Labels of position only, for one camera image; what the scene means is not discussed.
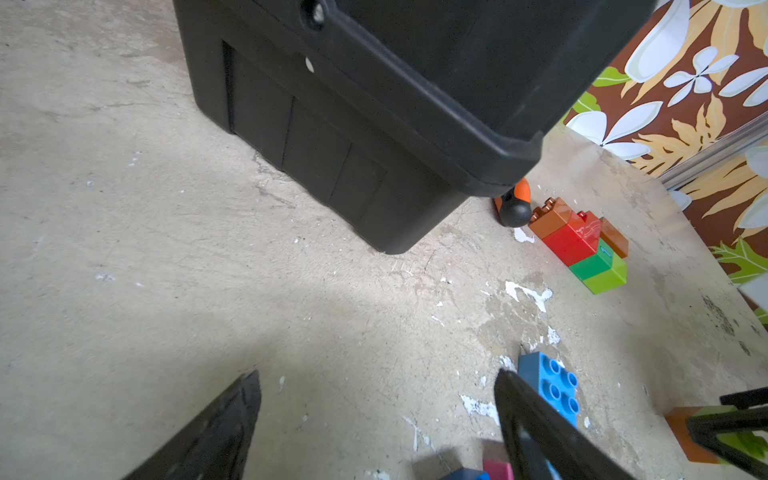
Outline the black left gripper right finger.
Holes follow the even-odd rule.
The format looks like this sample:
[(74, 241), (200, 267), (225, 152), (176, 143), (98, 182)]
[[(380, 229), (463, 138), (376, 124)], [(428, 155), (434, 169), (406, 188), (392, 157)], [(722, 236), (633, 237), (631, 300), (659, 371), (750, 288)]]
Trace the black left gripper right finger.
[(630, 479), (632, 476), (580, 433), (517, 373), (501, 369), (495, 405), (516, 479)]

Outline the lime green brick in assembly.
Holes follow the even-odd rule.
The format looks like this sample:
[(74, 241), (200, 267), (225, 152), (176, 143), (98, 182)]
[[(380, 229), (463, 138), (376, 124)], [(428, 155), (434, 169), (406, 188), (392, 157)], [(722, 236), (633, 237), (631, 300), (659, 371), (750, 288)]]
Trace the lime green brick in assembly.
[(597, 275), (587, 278), (583, 284), (595, 295), (599, 295), (627, 284), (628, 265), (620, 257), (614, 257), (612, 266)]

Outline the dark blue lego brick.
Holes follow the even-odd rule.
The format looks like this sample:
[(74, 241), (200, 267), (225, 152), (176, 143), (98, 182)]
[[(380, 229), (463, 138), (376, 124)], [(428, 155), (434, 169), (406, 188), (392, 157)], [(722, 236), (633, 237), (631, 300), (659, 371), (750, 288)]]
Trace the dark blue lego brick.
[(490, 477), (486, 472), (482, 470), (467, 468), (467, 467), (459, 468), (440, 478), (440, 480), (489, 480), (489, 479)]

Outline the orange lego brick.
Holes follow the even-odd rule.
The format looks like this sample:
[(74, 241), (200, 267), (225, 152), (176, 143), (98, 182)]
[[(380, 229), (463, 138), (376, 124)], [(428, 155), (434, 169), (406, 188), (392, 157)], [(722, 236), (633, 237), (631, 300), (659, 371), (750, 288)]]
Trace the orange lego brick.
[(686, 424), (689, 418), (697, 414), (705, 415), (715, 412), (715, 407), (675, 407), (664, 415), (670, 430), (690, 462), (712, 465), (719, 463), (718, 457), (715, 454), (692, 440)]
[(540, 239), (545, 239), (567, 225), (571, 214), (571, 207), (562, 198), (550, 197), (533, 210), (529, 227)]
[(600, 218), (601, 239), (617, 254), (625, 259), (629, 255), (628, 239), (605, 217)]

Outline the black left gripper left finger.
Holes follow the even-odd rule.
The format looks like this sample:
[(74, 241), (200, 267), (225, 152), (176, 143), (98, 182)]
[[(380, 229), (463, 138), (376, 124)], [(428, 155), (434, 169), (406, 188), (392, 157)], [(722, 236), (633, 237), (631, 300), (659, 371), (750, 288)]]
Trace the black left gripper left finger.
[(241, 479), (261, 407), (259, 372), (241, 375), (128, 479)]

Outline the light blue long lego brick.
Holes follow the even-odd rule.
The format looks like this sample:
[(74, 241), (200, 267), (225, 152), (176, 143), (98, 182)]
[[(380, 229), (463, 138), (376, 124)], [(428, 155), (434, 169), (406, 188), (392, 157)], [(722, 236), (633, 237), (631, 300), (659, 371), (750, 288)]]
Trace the light blue long lego brick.
[(573, 372), (544, 353), (533, 352), (519, 357), (518, 374), (570, 424), (578, 427), (579, 381)]

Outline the red long lego brick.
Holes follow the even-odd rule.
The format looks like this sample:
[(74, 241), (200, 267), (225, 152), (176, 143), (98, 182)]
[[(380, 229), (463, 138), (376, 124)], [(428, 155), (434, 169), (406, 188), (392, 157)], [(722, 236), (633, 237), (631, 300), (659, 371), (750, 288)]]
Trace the red long lego brick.
[(591, 211), (572, 212), (567, 223), (543, 239), (568, 267), (594, 255), (598, 249), (600, 220)]

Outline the orange handled screwdriver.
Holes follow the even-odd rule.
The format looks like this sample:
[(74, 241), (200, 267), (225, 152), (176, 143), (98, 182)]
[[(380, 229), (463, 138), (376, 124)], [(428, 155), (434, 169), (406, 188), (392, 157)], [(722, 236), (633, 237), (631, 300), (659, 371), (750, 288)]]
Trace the orange handled screwdriver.
[(509, 228), (527, 225), (532, 216), (531, 192), (528, 181), (521, 179), (511, 190), (494, 199), (499, 221)]

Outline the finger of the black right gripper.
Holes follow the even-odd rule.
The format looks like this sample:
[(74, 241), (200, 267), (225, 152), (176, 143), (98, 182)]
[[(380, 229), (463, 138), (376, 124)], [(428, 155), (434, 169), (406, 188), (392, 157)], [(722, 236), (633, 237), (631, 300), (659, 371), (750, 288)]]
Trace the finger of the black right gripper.
[(686, 421), (692, 441), (755, 479), (767, 478), (767, 407), (705, 408)]
[(745, 410), (752, 407), (767, 405), (768, 387), (761, 387), (723, 395), (719, 398), (719, 401), (721, 405), (734, 406), (738, 410)]

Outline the black toolbox with yellow label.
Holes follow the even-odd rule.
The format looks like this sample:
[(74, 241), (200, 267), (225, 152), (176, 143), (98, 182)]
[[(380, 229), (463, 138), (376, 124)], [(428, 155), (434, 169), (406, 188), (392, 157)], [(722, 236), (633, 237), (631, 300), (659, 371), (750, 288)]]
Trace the black toolbox with yellow label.
[(651, 1), (178, 1), (194, 99), (386, 254), (499, 197)]

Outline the dark green lego brick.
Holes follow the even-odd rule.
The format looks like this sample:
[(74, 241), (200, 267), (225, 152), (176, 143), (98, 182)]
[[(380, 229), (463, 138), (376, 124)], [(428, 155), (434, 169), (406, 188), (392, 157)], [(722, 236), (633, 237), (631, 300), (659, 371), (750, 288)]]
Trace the dark green lego brick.
[(571, 265), (569, 269), (579, 280), (587, 280), (612, 268), (614, 252), (602, 239), (595, 253)]

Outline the lime green lego brick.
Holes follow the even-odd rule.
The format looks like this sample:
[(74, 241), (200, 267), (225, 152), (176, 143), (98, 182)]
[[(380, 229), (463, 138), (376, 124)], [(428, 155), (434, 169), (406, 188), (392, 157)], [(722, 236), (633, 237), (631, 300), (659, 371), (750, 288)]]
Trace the lime green lego brick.
[[(734, 406), (707, 406), (698, 410), (695, 416), (730, 413), (736, 410), (737, 408)], [(717, 434), (716, 438), (719, 442), (733, 447), (758, 461), (767, 461), (767, 440), (764, 436), (756, 435), (750, 431), (740, 431)]]

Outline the pink small lego brick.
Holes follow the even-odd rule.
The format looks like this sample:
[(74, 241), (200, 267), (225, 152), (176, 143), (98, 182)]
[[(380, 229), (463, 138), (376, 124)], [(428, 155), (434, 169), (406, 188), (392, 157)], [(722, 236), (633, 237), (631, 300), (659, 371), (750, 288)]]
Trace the pink small lego brick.
[(484, 459), (483, 471), (490, 480), (514, 480), (512, 466), (507, 462)]

